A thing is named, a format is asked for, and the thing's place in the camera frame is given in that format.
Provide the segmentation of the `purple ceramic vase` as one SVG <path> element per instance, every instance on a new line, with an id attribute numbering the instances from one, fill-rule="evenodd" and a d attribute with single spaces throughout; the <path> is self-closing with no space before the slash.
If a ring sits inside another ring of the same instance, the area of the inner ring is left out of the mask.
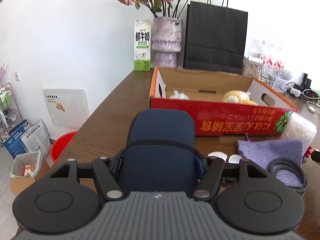
<path id="1" fill-rule="evenodd" d="M 183 21 L 175 17 L 157 17 L 153 20 L 151 49 L 155 67 L 178 67 L 178 53 L 182 51 Z"/>

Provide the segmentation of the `cardboard trash box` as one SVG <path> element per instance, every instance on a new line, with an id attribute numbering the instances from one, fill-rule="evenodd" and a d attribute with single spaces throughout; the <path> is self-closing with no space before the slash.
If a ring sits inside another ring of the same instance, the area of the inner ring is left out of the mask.
<path id="1" fill-rule="evenodd" d="M 10 189 L 18 195 L 50 170 L 40 151 L 19 154 L 10 171 Z"/>

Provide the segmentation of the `translucent cotton swab box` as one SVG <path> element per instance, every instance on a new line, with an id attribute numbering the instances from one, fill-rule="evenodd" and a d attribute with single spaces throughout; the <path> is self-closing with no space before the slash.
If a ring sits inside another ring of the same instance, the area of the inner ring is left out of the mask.
<path id="1" fill-rule="evenodd" d="M 315 124 L 293 112 L 280 138 L 301 140 L 303 144 L 302 153 L 304 154 L 311 145 L 316 133 L 317 127 Z"/>

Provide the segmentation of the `clear jar with pellets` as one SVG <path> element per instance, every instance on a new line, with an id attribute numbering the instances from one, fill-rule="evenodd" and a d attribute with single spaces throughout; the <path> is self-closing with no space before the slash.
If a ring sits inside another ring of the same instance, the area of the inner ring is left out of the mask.
<path id="1" fill-rule="evenodd" d="M 242 62 L 242 75 L 258 78 L 261 72 L 262 59 L 245 56 Z"/>

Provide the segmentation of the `white round speaker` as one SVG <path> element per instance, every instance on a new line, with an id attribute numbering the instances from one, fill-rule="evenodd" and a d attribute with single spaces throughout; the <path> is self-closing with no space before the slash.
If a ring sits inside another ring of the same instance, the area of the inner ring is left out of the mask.
<path id="1" fill-rule="evenodd" d="M 291 80 L 292 79 L 292 73 L 290 71 L 288 71 L 288 70 L 283 70 L 283 73 L 282 73 L 281 77 L 284 80 Z"/>

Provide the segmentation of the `white power adapter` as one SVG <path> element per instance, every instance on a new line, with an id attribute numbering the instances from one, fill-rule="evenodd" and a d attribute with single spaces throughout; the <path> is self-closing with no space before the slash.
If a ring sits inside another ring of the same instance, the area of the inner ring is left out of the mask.
<path id="1" fill-rule="evenodd" d="M 298 90 L 298 89 L 296 89 L 296 88 L 291 88 L 291 89 L 290 89 L 290 93 L 291 93 L 292 95 L 294 95 L 295 97 L 297 97 L 297 98 L 301 95 L 301 91 Z"/>

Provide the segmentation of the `red cardboard box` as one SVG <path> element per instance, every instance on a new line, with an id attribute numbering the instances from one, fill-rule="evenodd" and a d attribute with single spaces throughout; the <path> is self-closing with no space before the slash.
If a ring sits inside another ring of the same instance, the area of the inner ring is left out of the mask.
<path id="1" fill-rule="evenodd" d="M 190 99 L 170 99 L 174 90 Z M 251 100 L 258 105 L 223 102 L 223 96 L 231 90 L 250 92 Z M 257 78 L 226 72 L 155 67 L 149 97 L 151 108 L 187 112 L 195 122 L 195 134 L 200 136 L 281 135 L 291 114 L 298 110 Z"/>

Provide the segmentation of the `white round lid right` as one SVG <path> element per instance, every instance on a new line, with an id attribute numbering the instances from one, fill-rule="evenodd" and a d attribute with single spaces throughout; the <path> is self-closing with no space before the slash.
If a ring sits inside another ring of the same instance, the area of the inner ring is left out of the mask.
<path id="1" fill-rule="evenodd" d="M 228 163 L 230 163 L 230 164 L 238 164 L 238 163 L 240 163 L 240 160 L 241 160 L 241 155 L 233 154 L 233 155 L 231 155 L 229 157 Z"/>

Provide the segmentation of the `empty glass cup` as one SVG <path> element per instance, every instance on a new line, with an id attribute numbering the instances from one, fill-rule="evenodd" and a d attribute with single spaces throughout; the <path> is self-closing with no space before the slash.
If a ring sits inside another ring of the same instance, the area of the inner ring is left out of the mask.
<path id="1" fill-rule="evenodd" d="M 277 70 L 275 66 L 263 64 L 261 67 L 261 81 L 271 87 L 276 80 Z"/>

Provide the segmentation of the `navy blue pouch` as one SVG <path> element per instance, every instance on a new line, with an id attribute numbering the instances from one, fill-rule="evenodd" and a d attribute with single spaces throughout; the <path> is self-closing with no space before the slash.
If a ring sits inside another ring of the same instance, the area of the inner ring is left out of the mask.
<path id="1" fill-rule="evenodd" d="M 195 150 L 195 124 L 180 110 L 148 109 L 131 123 L 117 183 L 131 192 L 185 192 L 191 195 L 201 174 Z"/>

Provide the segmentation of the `black paper bag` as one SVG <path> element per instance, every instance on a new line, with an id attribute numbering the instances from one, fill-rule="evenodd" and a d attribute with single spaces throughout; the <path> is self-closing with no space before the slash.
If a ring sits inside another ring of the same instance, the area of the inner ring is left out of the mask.
<path id="1" fill-rule="evenodd" d="M 187 5 L 184 69 L 242 73 L 248 13 L 228 1 Z"/>

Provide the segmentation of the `black device stand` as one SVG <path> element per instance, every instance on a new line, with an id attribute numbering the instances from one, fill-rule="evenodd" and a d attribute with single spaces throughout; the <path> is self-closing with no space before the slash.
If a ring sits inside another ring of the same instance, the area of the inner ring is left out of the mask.
<path id="1" fill-rule="evenodd" d="M 311 79 L 308 78 L 308 74 L 306 73 L 303 74 L 302 83 L 300 86 L 302 89 L 310 89 Z"/>

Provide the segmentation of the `white wall panel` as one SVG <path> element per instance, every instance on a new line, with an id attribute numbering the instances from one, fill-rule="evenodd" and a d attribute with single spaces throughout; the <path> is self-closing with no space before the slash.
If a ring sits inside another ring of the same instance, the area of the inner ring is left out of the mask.
<path id="1" fill-rule="evenodd" d="M 53 125 L 80 129 L 89 118 L 84 89 L 44 89 L 44 99 Z"/>

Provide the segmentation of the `purple cloth bag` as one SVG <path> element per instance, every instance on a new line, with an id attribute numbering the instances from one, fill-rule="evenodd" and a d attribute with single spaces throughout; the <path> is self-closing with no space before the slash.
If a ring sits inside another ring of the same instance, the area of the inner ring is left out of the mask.
<path id="1" fill-rule="evenodd" d="M 301 140 L 278 139 L 251 142 L 249 140 L 238 140 L 238 154 L 244 159 L 250 159 L 263 169 L 267 169 L 271 161 L 286 158 L 298 165 L 303 160 L 303 143 Z"/>

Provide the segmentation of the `orange white plush toy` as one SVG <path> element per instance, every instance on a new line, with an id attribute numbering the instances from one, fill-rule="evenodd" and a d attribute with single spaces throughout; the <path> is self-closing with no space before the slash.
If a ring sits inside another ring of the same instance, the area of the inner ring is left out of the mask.
<path id="1" fill-rule="evenodd" d="M 241 90 L 231 90 L 223 96 L 222 101 L 227 103 L 257 106 L 258 104 L 251 100 L 250 95 L 250 92 L 243 92 Z"/>

